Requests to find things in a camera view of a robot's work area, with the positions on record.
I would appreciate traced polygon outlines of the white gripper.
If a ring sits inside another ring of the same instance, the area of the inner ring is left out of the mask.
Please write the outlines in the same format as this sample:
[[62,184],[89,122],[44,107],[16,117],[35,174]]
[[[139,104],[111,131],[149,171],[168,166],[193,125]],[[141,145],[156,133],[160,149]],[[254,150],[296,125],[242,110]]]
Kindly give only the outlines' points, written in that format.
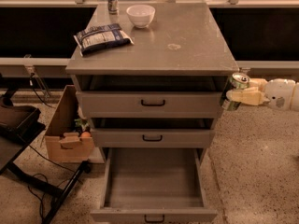
[[269,82],[263,78],[251,78],[250,88],[233,89],[226,92],[230,101],[245,105],[262,105],[286,111],[291,108],[295,82],[290,79],[277,78]]

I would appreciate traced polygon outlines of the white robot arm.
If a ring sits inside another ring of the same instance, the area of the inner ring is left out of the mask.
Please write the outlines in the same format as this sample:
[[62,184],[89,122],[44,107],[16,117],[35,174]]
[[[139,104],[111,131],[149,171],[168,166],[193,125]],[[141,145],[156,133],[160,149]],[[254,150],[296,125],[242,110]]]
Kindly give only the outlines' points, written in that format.
[[252,78],[249,87],[226,92],[230,101],[245,105],[265,105],[279,111],[299,111],[299,83],[291,79]]

